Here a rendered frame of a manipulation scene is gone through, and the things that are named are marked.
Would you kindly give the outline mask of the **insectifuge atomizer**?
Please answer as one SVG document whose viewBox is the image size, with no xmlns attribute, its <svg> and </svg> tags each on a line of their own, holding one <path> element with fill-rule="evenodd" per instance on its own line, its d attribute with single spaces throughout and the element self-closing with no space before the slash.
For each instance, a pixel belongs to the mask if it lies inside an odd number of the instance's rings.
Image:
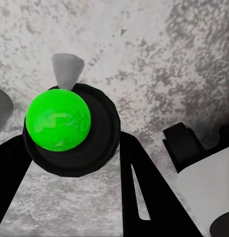
<svg viewBox="0 0 229 237">
<path fill-rule="evenodd" d="M 102 91 L 76 83 L 85 67 L 83 59 L 58 53 L 51 64 L 59 86 L 30 104 L 23 127 L 26 150 L 48 173 L 82 177 L 114 157 L 121 121 Z"/>
</svg>

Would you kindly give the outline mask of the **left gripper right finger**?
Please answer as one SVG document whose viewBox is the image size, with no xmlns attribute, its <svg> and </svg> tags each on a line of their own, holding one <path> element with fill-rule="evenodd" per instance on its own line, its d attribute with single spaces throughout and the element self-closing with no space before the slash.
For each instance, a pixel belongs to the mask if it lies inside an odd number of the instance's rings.
<svg viewBox="0 0 229 237">
<path fill-rule="evenodd" d="M 203 237 L 138 139 L 120 133 L 123 237 Z M 151 220 L 139 217 L 133 165 Z"/>
</svg>

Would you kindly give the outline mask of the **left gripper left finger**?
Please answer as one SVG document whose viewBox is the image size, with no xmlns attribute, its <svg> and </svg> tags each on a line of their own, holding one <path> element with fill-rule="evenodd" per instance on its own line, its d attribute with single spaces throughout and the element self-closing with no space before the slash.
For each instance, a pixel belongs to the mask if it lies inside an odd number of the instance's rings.
<svg viewBox="0 0 229 237">
<path fill-rule="evenodd" d="M 23 134 L 0 145 L 0 224 L 31 162 Z"/>
</svg>

